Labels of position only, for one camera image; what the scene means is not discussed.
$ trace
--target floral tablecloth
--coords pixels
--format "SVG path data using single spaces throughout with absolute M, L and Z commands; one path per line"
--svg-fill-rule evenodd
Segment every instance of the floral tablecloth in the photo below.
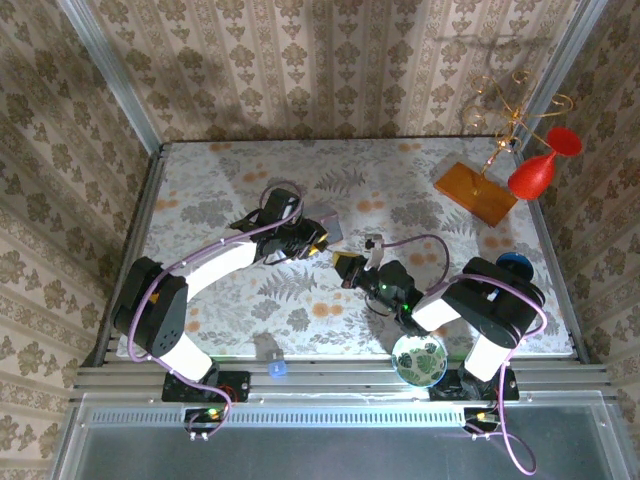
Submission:
M 217 240 L 232 221 L 258 205 L 278 180 L 303 189 L 305 203 L 326 203 L 340 217 L 345 239 L 333 250 L 363 252 L 364 235 L 397 241 L 423 232 L 444 238 L 450 274 L 479 255 L 509 251 L 534 265 L 534 283 L 547 297 L 549 326 L 519 355 L 567 356 L 569 335 L 552 289 L 526 203 L 495 228 L 440 194 L 434 182 L 455 162 L 476 169 L 492 153 L 491 139 L 322 140 L 181 143 L 170 147 L 144 255 L 171 263 Z M 503 154 L 489 170 L 503 185 L 514 169 Z M 444 254 L 432 241 L 388 250 L 426 288 L 441 274 Z M 187 310 L 186 331 L 211 355 L 254 356 L 260 344 L 285 355 L 388 354 L 401 335 L 391 317 L 371 312 L 361 293 L 340 288 L 331 253 L 274 267 L 254 265 L 200 292 Z M 477 333 L 463 320 L 441 329 L 449 354 L 464 357 Z M 121 341 L 118 354 L 126 356 Z

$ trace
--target wallpaper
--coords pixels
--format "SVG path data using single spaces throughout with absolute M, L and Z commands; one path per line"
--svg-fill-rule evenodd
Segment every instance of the wallpaper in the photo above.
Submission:
M 578 2 L 88 4 L 170 142 L 459 135 L 461 112 L 476 100 L 471 77 L 540 75 Z
M 146 169 L 55 2 L 0 0 L 0 478 L 44 478 Z
M 584 154 L 558 160 L 542 206 L 591 355 L 608 364 L 640 450 L 638 29 L 640 2 L 610 2 L 565 79 Z

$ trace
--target gold wire sculpture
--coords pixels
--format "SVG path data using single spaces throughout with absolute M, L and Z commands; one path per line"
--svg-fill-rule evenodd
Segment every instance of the gold wire sculpture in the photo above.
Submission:
M 478 75 L 471 79 L 471 88 L 480 95 L 486 94 L 489 89 L 493 87 L 493 90 L 497 93 L 500 101 L 502 102 L 503 108 L 501 110 L 497 110 L 489 109 L 482 105 L 471 105 L 465 108 L 462 112 L 462 118 L 465 122 L 472 127 L 481 128 L 483 124 L 487 125 L 487 115 L 496 115 L 506 120 L 505 125 L 498 130 L 495 135 L 497 144 L 496 151 L 493 152 L 482 167 L 480 175 L 483 176 L 487 169 L 496 160 L 496 157 L 500 152 L 505 151 L 515 153 L 522 148 L 522 140 L 515 135 L 515 131 L 518 126 L 529 132 L 536 140 L 551 148 L 543 138 L 533 130 L 529 129 L 526 123 L 527 120 L 530 118 L 546 118 L 566 115 L 573 110 L 573 100 L 567 95 L 556 93 L 551 98 L 551 105 L 552 108 L 558 108 L 558 110 L 542 114 L 525 113 L 525 109 L 531 99 L 531 95 L 533 95 L 533 92 L 538 85 L 538 79 L 530 70 L 517 70 L 511 74 L 511 79 L 516 85 L 527 86 L 524 97 L 520 100 L 520 103 L 517 106 L 509 105 L 507 100 L 504 98 L 502 88 L 493 77 Z
M 540 138 L 528 127 L 527 121 L 531 118 L 565 115 L 573 109 L 571 98 L 555 94 L 551 100 L 551 111 L 541 115 L 525 113 L 538 81 L 529 70 L 513 72 L 511 80 L 516 85 L 526 87 L 524 97 L 518 105 L 510 105 L 507 102 L 502 88 L 492 77 L 479 75 L 471 80 L 471 87 L 478 94 L 485 95 L 493 91 L 497 95 L 495 100 L 499 98 L 502 103 L 502 108 L 498 109 L 487 108 L 483 105 L 471 105 L 462 112 L 463 120 L 478 130 L 487 126 L 487 117 L 490 115 L 505 121 L 504 126 L 495 135 L 496 150 L 482 167 L 481 173 L 478 174 L 467 165 L 457 162 L 435 183 L 436 189 L 492 227 L 495 227 L 504 218 L 518 199 L 510 191 L 489 181 L 485 177 L 487 169 L 495 162 L 500 152 L 515 153 L 522 148 L 522 140 L 516 136 L 518 127 L 529 132 L 532 137 L 549 147 L 543 138 Z

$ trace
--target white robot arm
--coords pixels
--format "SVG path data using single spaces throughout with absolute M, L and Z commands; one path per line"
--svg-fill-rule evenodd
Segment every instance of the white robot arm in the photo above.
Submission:
M 197 262 L 163 273 L 160 263 L 147 257 L 134 262 L 113 310 L 113 324 L 148 355 L 162 361 L 171 371 L 193 382 L 206 381 L 215 364 L 185 334 L 187 302 L 204 288 L 236 270 L 278 255 L 281 260 L 304 259 L 324 251 L 329 243 L 342 238 L 335 212 L 317 210 L 318 221 L 299 217 L 294 222 L 266 230 L 290 216 L 300 198 L 287 190 L 274 189 L 263 208 L 249 213 L 230 226 L 247 233 L 243 241 L 222 245 Z M 151 285 L 153 294 L 131 332 L 136 310 Z
M 481 397 L 495 380 L 537 315 L 518 296 L 478 280 L 445 284 L 439 292 L 425 295 L 397 260 L 373 267 L 364 256 L 335 253 L 334 266 L 344 288 L 364 290 L 387 307 L 408 335 L 427 335 L 461 317 L 478 330 L 480 335 L 458 371 L 465 395 L 471 398 Z M 536 305 L 544 304 L 542 292 L 529 282 L 533 272 L 528 261 L 504 258 L 493 264 L 475 257 L 464 267 L 465 274 L 506 284 Z

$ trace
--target red goblet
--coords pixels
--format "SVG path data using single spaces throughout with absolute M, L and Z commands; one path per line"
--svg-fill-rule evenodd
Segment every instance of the red goblet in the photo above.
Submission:
M 575 157 L 582 151 L 578 135 L 565 127 L 552 128 L 547 134 L 547 142 L 551 153 L 530 158 L 509 178 L 509 188 L 522 200 L 535 200 L 551 184 L 556 170 L 556 155 Z

